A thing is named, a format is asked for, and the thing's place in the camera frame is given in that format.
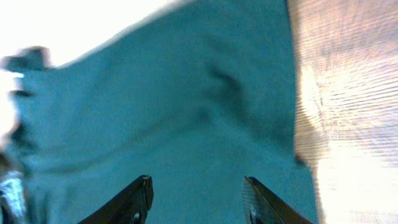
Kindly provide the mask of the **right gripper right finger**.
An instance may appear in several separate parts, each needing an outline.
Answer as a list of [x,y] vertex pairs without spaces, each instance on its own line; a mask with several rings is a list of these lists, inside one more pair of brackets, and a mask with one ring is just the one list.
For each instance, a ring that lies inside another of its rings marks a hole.
[[312,224],[255,177],[244,177],[243,211],[247,224]]

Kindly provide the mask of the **black t-shirt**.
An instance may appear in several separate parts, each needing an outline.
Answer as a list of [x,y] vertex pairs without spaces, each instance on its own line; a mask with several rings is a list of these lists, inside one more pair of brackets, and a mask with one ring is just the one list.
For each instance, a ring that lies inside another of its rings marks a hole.
[[7,150],[34,223],[76,223],[142,174],[149,223],[243,223],[247,175],[318,220],[294,155],[285,1],[193,1],[66,67],[46,66],[43,48],[2,67],[23,74]]

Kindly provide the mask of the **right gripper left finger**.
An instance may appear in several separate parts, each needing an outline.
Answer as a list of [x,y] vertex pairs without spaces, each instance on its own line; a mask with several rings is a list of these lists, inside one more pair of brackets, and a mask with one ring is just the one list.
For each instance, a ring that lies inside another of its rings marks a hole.
[[145,224],[153,199],[152,177],[141,175],[78,224]]

